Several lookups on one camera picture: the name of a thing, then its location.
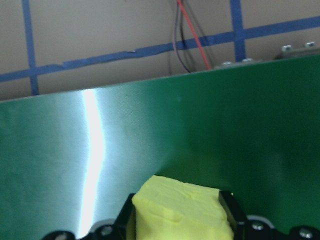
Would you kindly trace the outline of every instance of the green panel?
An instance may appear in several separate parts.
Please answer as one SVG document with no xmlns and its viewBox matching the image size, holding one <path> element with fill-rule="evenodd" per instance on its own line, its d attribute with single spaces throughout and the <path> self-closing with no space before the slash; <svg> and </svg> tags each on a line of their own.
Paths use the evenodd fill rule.
<svg viewBox="0 0 320 240">
<path fill-rule="evenodd" d="M 320 56 L 0 103 L 0 236 L 78 237 L 151 175 L 320 227 Z"/>
</svg>

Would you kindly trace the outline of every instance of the beige wall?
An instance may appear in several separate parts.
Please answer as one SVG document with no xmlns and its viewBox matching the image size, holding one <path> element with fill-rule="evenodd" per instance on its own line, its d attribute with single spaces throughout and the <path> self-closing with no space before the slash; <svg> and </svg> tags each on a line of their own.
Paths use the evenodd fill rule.
<svg viewBox="0 0 320 240">
<path fill-rule="evenodd" d="M 231 32 L 229 0 L 185 0 L 201 35 Z M 320 16 L 318 0 L 242 0 L 244 28 Z M 174 0 L 30 0 L 37 66 L 62 64 L 171 41 Z M 192 37 L 184 25 L 185 38 Z M 319 28 L 245 41 L 247 57 L 271 60 L 282 45 L 319 41 Z M 28 68 L 21 0 L 0 0 L 0 74 Z M 212 65 L 234 61 L 234 44 L 205 48 Z M 204 70 L 197 49 L 188 50 Z M 172 52 L 38 76 L 40 94 L 183 73 Z M 31 95 L 27 78 L 0 83 L 0 99 Z"/>
</svg>

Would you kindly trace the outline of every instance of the blue painter's tape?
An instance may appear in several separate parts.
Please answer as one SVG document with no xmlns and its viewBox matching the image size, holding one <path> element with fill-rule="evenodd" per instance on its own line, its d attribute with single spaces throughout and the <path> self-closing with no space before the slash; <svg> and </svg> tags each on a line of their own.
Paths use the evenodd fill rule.
<svg viewBox="0 0 320 240">
<path fill-rule="evenodd" d="M 235 60 L 246 58 L 245 31 L 242 19 L 241 0 L 230 0 L 232 26 L 234 31 Z"/>
<path fill-rule="evenodd" d="M 36 54 L 34 37 L 32 32 L 31 12 L 29 0 L 22 0 L 22 10 L 24 19 L 26 49 L 28 54 L 28 63 L 31 69 L 36 68 Z M 36 75 L 30 76 L 32 95 L 39 95 L 38 78 Z"/>
<path fill-rule="evenodd" d="M 320 27 L 320 16 L 315 16 L 305 19 L 270 24 L 266 26 L 248 28 L 245 30 L 245 38 L 253 39 L 318 27 Z"/>
<path fill-rule="evenodd" d="M 30 76 L 31 93 L 32 95 L 39 95 L 38 76 Z"/>
<path fill-rule="evenodd" d="M 246 39 L 264 37 L 269 35 L 288 33 L 297 30 L 311 29 L 320 27 L 320 16 L 310 17 L 300 20 L 281 22 L 266 26 L 253 27 L 244 30 L 244 37 Z M 225 32 L 217 35 L 203 36 L 200 38 L 201 43 L 204 46 L 212 46 L 216 44 L 223 44 L 233 42 L 235 40 L 235 35 L 233 32 Z M 244 48 L 244 44 L 240 44 L 235 40 L 237 48 Z M 177 42 L 177 48 L 181 50 L 196 48 L 197 45 L 194 39 L 188 39 L 184 42 Z M 9 72 L 0 74 L 0 82 L 7 82 L 15 79 L 27 78 L 31 76 L 50 74 L 60 71 L 66 71 L 70 69 L 77 69 L 88 65 L 107 63 L 111 61 L 118 61 L 123 59 L 134 59 L 149 57 L 156 54 L 161 54 L 164 52 L 172 51 L 173 46 L 171 43 L 149 46 L 139 48 L 135 51 L 123 51 L 117 53 L 111 53 L 101 56 L 89 57 L 86 59 L 77 59 L 66 61 L 62 65 L 51 64 L 45 66 L 38 66 L 30 69 L 19 70 L 15 72 Z"/>
</svg>

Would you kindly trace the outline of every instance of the green board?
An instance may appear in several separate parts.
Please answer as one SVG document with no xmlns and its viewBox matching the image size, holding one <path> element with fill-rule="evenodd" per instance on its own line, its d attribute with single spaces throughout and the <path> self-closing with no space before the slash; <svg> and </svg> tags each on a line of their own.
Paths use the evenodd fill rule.
<svg viewBox="0 0 320 240">
<path fill-rule="evenodd" d="M 0 103 L 0 236 L 79 238 L 153 174 L 320 227 L 320 56 Z"/>
</svg>

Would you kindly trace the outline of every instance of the yellow foam block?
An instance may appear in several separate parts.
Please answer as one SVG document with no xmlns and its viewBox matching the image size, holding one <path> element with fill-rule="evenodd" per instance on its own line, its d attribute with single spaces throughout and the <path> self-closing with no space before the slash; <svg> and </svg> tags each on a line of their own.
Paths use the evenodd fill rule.
<svg viewBox="0 0 320 240">
<path fill-rule="evenodd" d="M 219 189 L 152 176 L 132 202 L 137 240 L 232 240 Z"/>
</svg>

